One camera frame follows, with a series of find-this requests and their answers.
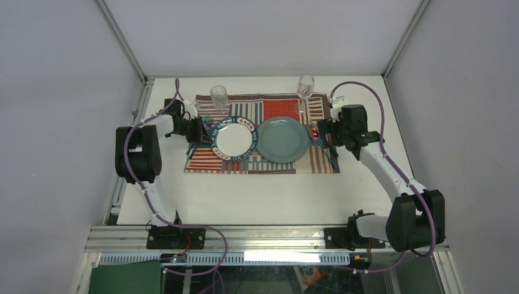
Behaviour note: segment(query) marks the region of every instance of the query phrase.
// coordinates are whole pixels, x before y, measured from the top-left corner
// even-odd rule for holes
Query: wine glass
[[[297,105],[295,106],[296,113],[303,114],[305,112],[305,100],[312,96],[313,87],[315,85],[315,80],[311,75],[303,75],[299,77],[299,82],[297,83],[297,95],[299,96],[299,100],[297,101]]]

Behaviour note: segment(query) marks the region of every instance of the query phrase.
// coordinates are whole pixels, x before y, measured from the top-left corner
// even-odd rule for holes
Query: white plate
[[[239,161],[251,155],[258,145],[256,126],[246,118],[230,116],[220,121],[210,133],[211,149],[219,158]]]

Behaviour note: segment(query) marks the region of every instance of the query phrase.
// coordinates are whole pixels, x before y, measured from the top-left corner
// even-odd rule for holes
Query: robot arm
[[[166,99],[165,106],[171,102]],[[142,182],[145,190],[130,176],[123,158],[124,140],[132,127],[119,127],[116,131],[116,171],[120,177],[134,186],[146,202],[147,191],[151,205],[157,209],[154,214],[146,205],[151,224],[166,227],[159,216],[170,222],[177,219],[176,201],[172,201],[164,191],[160,180],[162,158],[160,156],[159,139],[171,134],[183,135],[190,143],[210,144],[212,139],[198,117],[196,108],[189,101],[175,100],[164,113],[134,131],[129,142],[129,161],[136,177]]]
[[[388,217],[375,214],[359,214],[348,219],[345,244],[350,249],[364,247],[369,238],[388,241],[399,252],[431,244],[431,226],[411,185],[424,198],[434,222],[435,244],[444,241],[444,198],[437,191],[429,191],[411,175],[403,172],[394,160],[390,160],[387,145],[380,144],[378,132],[368,132],[366,110],[361,105],[345,105],[335,111],[334,119],[318,122],[319,135],[330,134],[335,146],[345,146],[362,162],[381,183],[393,203]]]

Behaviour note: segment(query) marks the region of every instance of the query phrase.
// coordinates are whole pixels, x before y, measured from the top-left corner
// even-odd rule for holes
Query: small orange object
[[[319,272],[317,267],[313,266],[313,274],[311,276],[303,274],[304,284],[310,287],[313,284],[317,283],[317,281],[322,279],[324,276],[326,276],[326,271]]]

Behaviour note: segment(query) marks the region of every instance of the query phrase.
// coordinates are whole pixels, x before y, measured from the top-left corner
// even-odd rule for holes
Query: decorative plate rim
[[[221,150],[218,149],[218,146],[216,145],[216,137],[218,135],[218,132],[222,129],[222,127],[225,127],[229,124],[241,124],[248,128],[252,135],[252,142],[250,144],[250,147],[246,152],[238,155],[238,156],[229,156],[221,152]],[[229,116],[227,118],[224,118],[221,120],[216,126],[214,126],[211,129],[211,133],[209,134],[213,140],[213,143],[211,144],[211,150],[212,152],[219,158],[225,161],[240,161],[244,160],[248,156],[252,154],[252,152],[256,149],[258,146],[258,142],[260,140],[260,136],[258,135],[258,129],[256,126],[247,118],[241,117],[241,116]]]

